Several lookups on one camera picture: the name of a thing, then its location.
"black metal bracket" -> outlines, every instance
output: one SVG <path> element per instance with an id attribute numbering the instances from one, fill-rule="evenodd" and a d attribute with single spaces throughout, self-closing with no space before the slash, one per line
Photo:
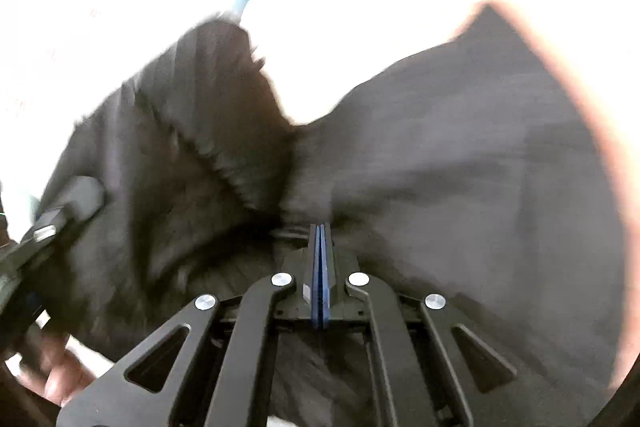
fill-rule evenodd
<path id="1" fill-rule="evenodd" d="M 40 331 L 34 324 L 44 307 L 28 284 L 30 274 L 55 251 L 61 238 L 73 236 L 104 204 L 104 189 L 94 178 L 77 176 L 60 192 L 19 244 L 0 250 L 0 354 L 22 354 L 22 363 L 43 375 Z"/>
<path id="2" fill-rule="evenodd" d="M 278 333 L 305 329 L 363 334 L 380 427 L 579 424 L 542 377 L 444 297 L 397 296 L 353 255 L 337 255 L 325 224 L 244 296 L 190 302 L 75 397 L 58 425 L 263 426 Z M 514 404 L 532 392 L 536 412 L 514 421 Z"/>

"finger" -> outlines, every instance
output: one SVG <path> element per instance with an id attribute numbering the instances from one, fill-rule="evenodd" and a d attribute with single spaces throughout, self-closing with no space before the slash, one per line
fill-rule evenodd
<path id="1" fill-rule="evenodd" d="M 60 405 L 63 400 L 81 386 L 84 370 L 80 361 L 70 352 L 64 355 L 63 363 L 51 369 L 44 386 L 44 398 Z"/>
<path id="2" fill-rule="evenodd" d="M 25 363 L 20 363 L 20 373 L 16 379 L 30 391 L 44 397 L 44 386 L 46 381 L 44 378 L 34 373 Z"/>
<path id="3" fill-rule="evenodd" d="M 69 396 L 67 396 L 66 398 L 63 398 L 62 401 L 60 402 L 60 407 L 64 407 L 66 404 L 68 404 L 72 398 L 74 398 L 78 393 L 80 393 L 81 390 L 78 391 L 73 391 L 73 393 L 71 393 Z"/>
<path id="4" fill-rule="evenodd" d="M 63 362 L 66 342 L 69 338 L 67 333 L 61 333 L 53 328 L 47 328 L 47 326 L 49 326 L 49 323 L 43 328 L 42 339 L 40 341 L 40 367 L 46 373 L 55 365 Z"/>
<path id="5" fill-rule="evenodd" d="M 84 366 L 82 367 L 82 375 L 78 384 L 78 391 L 82 391 L 90 383 L 95 380 L 95 375 Z"/>

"black cloth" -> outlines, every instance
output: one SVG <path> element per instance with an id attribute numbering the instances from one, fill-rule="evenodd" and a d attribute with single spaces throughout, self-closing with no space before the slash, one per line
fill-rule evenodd
<path id="1" fill-rule="evenodd" d="M 585 419 L 606 402 L 622 225 L 577 111 L 489 7 L 297 128 L 246 34 L 204 23 L 78 126 L 41 210 L 78 174 L 108 204 L 38 285 L 51 315 L 111 359 L 199 293 L 227 298 L 272 273 L 280 222 L 330 221 L 338 252 L 398 292 L 453 297 Z M 355 338 L 289 335 L 273 412 L 372 425 L 368 378 Z"/>

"silver screw head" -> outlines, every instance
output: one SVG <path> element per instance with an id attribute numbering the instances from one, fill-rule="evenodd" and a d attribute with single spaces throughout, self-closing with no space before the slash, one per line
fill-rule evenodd
<path id="1" fill-rule="evenodd" d="M 446 303 L 447 299 L 439 293 L 432 293 L 424 298 L 424 304 L 427 308 L 431 308 L 432 310 L 441 310 L 444 308 Z"/>
<path id="2" fill-rule="evenodd" d="M 210 310 L 216 305 L 216 298 L 205 293 L 196 299 L 196 308 L 199 310 Z"/>
<path id="3" fill-rule="evenodd" d="M 274 286 L 286 286 L 293 280 L 293 277 L 290 276 L 287 272 L 276 273 L 273 277 L 271 277 L 271 284 Z"/>
<path id="4" fill-rule="evenodd" d="M 349 284 L 353 286 L 364 286 L 369 284 L 369 276 L 362 272 L 353 272 L 349 276 Z"/>

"black fabric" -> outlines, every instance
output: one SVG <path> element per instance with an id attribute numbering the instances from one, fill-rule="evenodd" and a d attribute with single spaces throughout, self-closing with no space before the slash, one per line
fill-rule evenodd
<path id="1" fill-rule="evenodd" d="M 270 273 L 287 252 L 270 239 L 279 218 L 331 221 L 338 252 L 399 292 L 454 296 L 585 419 L 606 401 L 622 226 L 577 111 L 491 8 L 296 129 L 245 33 L 206 23 L 78 127 L 41 208 L 75 174 L 110 201 L 38 283 L 50 313 L 112 359 L 199 293 Z M 367 390 L 356 337 L 281 341 L 279 416 L 372 425 Z"/>

